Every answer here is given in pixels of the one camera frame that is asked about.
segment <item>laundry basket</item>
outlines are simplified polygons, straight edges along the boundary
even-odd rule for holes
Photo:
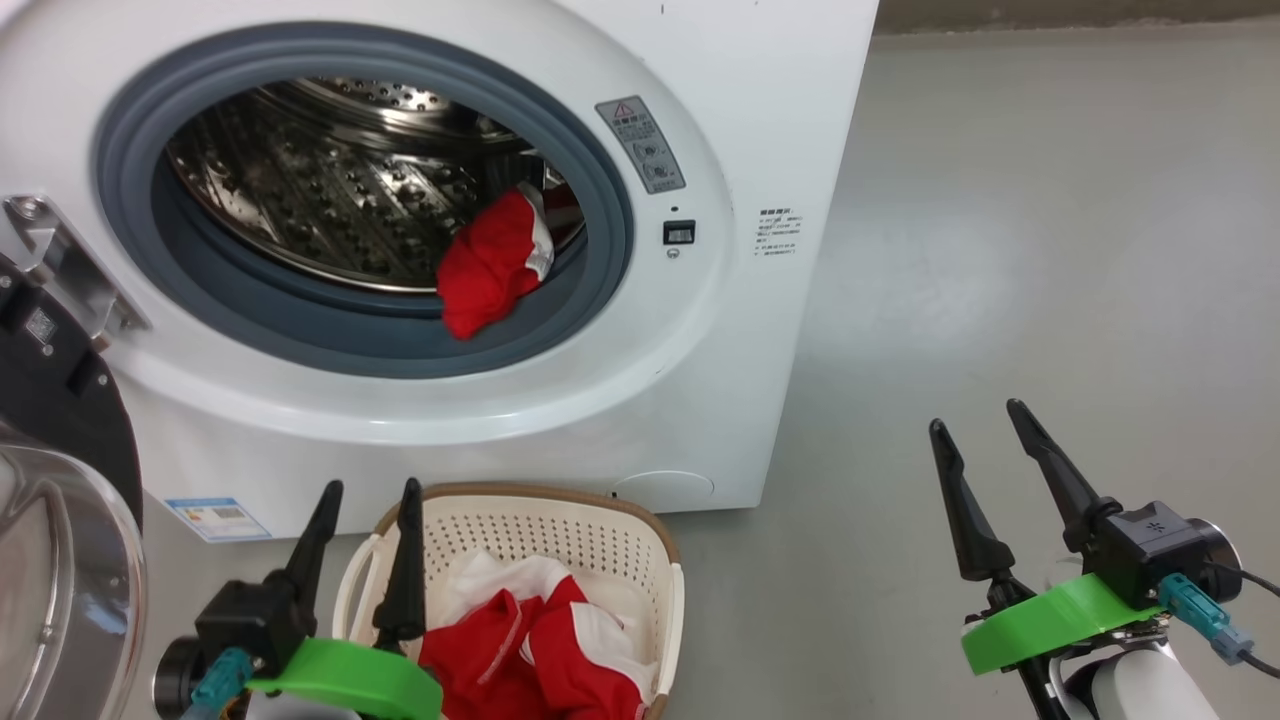
[[[356,550],[338,587],[333,614],[333,637],[365,646],[378,634],[372,625],[374,609],[387,594],[387,580],[399,529],[392,507],[374,534]],[[444,580],[449,562],[458,555],[484,548],[500,561],[516,561],[531,555],[553,557],[571,571],[608,573],[630,583],[644,598],[645,611],[637,619],[648,639],[641,661],[658,662],[654,674],[654,702],[645,720],[657,720],[667,705],[680,637],[685,620],[685,577],[680,552],[667,529],[652,512],[630,502],[594,495],[517,484],[444,484],[422,492],[426,587]],[[607,598],[602,607],[609,607]],[[439,618],[433,603],[426,606],[426,625],[435,628]],[[421,641],[406,646],[408,657],[417,657]]]

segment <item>red garment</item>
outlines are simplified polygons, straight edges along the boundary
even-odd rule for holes
[[[489,561],[476,566],[493,568]],[[422,638],[419,665],[444,688],[443,714],[449,720],[641,717],[641,687],[649,691],[653,666],[634,657],[618,621],[589,603],[559,562],[534,557],[502,573],[515,592],[502,589]],[[483,574],[466,579],[484,587]],[[541,594],[525,597],[532,593]]]
[[[547,277],[554,250],[540,204],[527,184],[508,190],[454,236],[436,270],[453,337],[470,340],[506,318]]]

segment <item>green bracket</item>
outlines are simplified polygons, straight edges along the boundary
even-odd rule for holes
[[[279,678],[255,692],[285,692],[381,720],[439,720],[444,692],[416,662],[346,641],[307,638]]]
[[[973,674],[982,675],[1164,611],[1129,607],[1091,573],[987,618],[960,644]]]

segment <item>white washing machine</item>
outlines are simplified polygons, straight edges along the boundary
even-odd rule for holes
[[[333,478],[340,532],[411,475],[760,501],[876,0],[6,4],[3,251],[207,539]],[[516,178],[556,264],[458,341],[411,241]]]

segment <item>black cable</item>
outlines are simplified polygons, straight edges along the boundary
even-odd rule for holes
[[[1274,594],[1276,597],[1280,597],[1280,585],[1277,585],[1277,584],[1275,584],[1271,580],[1267,580],[1265,578],[1260,578],[1260,577],[1254,575],[1253,573],[1249,573],[1248,570],[1245,570],[1243,568],[1231,568],[1230,565],[1222,565],[1221,562],[1215,562],[1212,560],[1206,560],[1204,564],[1210,565],[1212,568],[1217,568],[1219,570],[1225,570],[1225,571],[1228,571],[1228,573],[1230,573],[1233,575],[1238,575],[1240,578],[1244,578],[1245,580],[1249,580],[1251,583],[1253,583],[1253,584],[1258,585],[1260,588],[1270,592],[1271,594]]]
[[[1266,662],[1262,662],[1252,652],[1249,652],[1247,650],[1240,651],[1240,660],[1248,662],[1249,667],[1253,667],[1254,670],[1261,670],[1261,671],[1266,673],[1267,675],[1271,675],[1272,678],[1280,680],[1280,667],[1276,667],[1275,665],[1267,665]]]

